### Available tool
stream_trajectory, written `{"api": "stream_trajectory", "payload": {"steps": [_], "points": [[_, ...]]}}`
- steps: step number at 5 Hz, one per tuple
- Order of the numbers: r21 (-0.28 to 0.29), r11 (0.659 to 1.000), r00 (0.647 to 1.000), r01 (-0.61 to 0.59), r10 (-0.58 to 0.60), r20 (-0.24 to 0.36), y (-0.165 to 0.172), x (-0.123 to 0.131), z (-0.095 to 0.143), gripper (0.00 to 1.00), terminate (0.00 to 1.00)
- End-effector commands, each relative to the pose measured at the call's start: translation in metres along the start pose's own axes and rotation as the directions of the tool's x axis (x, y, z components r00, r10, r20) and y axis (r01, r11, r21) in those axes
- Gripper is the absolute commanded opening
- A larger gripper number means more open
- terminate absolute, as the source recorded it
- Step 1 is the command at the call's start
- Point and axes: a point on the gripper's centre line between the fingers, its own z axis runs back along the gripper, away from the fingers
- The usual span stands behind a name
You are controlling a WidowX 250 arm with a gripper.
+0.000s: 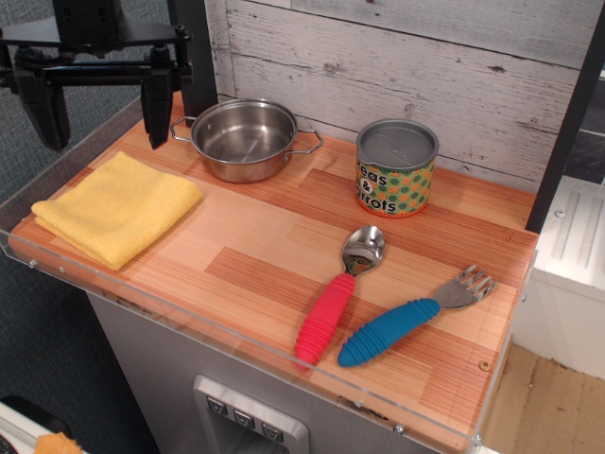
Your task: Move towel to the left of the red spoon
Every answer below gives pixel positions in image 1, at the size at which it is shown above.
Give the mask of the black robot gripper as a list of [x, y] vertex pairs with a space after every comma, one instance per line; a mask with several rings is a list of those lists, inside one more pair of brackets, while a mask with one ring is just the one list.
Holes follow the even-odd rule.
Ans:
[[[1, 29], [1, 86], [19, 95], [43, 144], [63, 151], [70, 125], [63, 89], [66, 85], [126, 85], [142, 81], [141, 103], [149, 142], [167, 140], [173, 92], [192, 78], [187, 60], [191, 36], [184, 26], [128, 16], [119, 1], [55, 1], [54, 15]], [[113, 51], [149, 45], [143, 61], [77, 63], [76, 56], [99, 59]]]

